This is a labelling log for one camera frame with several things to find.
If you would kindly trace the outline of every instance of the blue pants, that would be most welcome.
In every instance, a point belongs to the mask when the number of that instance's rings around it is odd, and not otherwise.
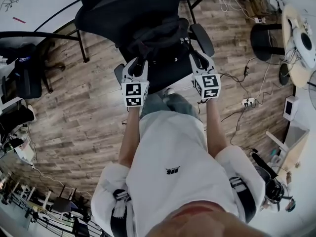
[[[199,119],[196,109],[183,96],[176,93],[165,97],[161,92],[148,95],[140,118],[158,111],[178,112]]]

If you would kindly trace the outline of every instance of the black logo on shirt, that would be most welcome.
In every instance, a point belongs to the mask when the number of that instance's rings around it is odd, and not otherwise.
[[[167,170],[167,175],[171,175],[171,174],[174,174],[174,173],[178,173],[179,168],[180,168],[180,166],[179,166],[179,167],[176,167],[176,168],[166,168],[166,170]]]

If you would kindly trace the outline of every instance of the fan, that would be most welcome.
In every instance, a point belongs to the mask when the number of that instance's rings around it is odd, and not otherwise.
[[[308,84],[308,91],[310,93],[311,102],[316,110],[316,71],[312,73],[310,81],[307,82]]]

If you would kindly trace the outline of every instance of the floor plank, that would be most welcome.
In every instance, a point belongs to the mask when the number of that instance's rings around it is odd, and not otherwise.
[[[214,44],[218,72],[242,79],[247,61],[254,57],[249,40],[254,23],[241,11],[228,8],[227,12],[222,12],[218,0],[204,0],[194,12]],[[179,13],[192,23],[186,3],[180,4]],[[278,40],[280,34],[274,32]],[[118,64],[124,63],[124,59],[108,39],[90,33],[82,33],[82,37],[90,58],[88,63],[83,63],[76,41],[56,40],[49,54],[50,63],[62,62],[66,69],[47,73],[54,89],[52,94],[43,89],[41,98],[29,101],[37,112],[37,121],[30,125],[30,134],[38,157],[36,168],[46,176],[92,195],[104,166],[118,159],[123,138],[124,126],[121,122],[127,118],[127,112],[113,71]],[[272,62],[278,62],[276,55]],[[257,96],[267,65],[257,59],[249,63],[249,76],[242,83],[249,96]],[[265,131],[269,130],[282,139],[287,125],[287,120],[282,117],[284,99],[293,91],[291,84],[282,88],[274,84],[279,86],[278,66],[271,65],[262,91],[272,94],[265,94],[264,104],[248,108],[237,128],[241,113],[223,121],[229,140],[237,130],[233,144],[244,148],[255,147],[265,160],[269,160],[272,150],[277,149]],[[172,87],[197,107],[199,97],[192,88],[191,76]],[[223,77],[218,99],[221,118],[241,111],[241,101],[246,97],[246,91],[238,83]],[[199,108],[205,123],[205,105]],[[58,182],[40,177],[37,171],[22,164],[14,154],[8,154],[1,166],[42,192],[50,188],[57,196],[62,189]]]

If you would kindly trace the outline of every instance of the white cube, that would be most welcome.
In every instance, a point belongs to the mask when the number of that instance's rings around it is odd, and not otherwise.
[[[123,82],[122,94],[126,107],[143,106],[148,95],[149,82]]]
[[[194,88],[201,99],[218,98],[221,91],[221,77],[219,74],[193,75]]]

